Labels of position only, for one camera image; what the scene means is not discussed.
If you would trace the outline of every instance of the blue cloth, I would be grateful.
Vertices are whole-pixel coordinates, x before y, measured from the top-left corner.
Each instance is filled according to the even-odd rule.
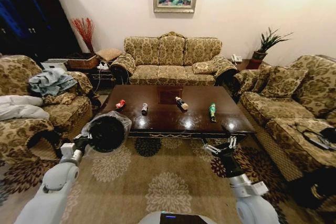
[[[28,80],[31,90],[41,95],[57,95],[74,86],[77,81],[62,68],[44,69]]]

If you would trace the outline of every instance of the rug pattern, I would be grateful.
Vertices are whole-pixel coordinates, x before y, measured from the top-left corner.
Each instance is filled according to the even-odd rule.
[[[264,198],[275,207],[280,223],[320,223],[292,201],[280,172],[252,138],[243,141],[234,156],[251,181],[262,180],[270,189]],[[43,174],[55,164],[38,160],[0,167],[2,223],[15,221]],[[61,223],[131,224],[160,210],[239,223],[235,202],[225,179],[225,164],[206,152],[201,140],[129,138],[110,155],[83,158]]]

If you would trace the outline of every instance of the white blanket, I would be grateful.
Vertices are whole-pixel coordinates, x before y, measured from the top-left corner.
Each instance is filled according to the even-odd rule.
[[[42,98],[29,95],[4,95],[0,97],[0,121],[13,118],[49,119],[49,113],[38,106]]]

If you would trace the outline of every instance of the coffee table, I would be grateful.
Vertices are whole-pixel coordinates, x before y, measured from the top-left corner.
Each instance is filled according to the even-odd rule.
[[[181,97],[189,109],[183,111],[178,107],[175,97]],[[126,106],[116,110],[121,99],[126,101]],[[212,102],[216,103],[216,123],[209,116]],[[148,104],[147,115],[141,113],[143,103]],[[129,136],[227,138],[234,135],[241,141],[255,133],[230,95],[219,86],[116,85],[99,114],[112,110],[132,121]]]

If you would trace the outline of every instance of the green bottle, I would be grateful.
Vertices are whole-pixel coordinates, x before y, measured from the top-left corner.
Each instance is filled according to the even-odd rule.
[[[210,118],[212,122],[216,122],[215,112],[216,112],[216,104],[213,102],[209,107]]]

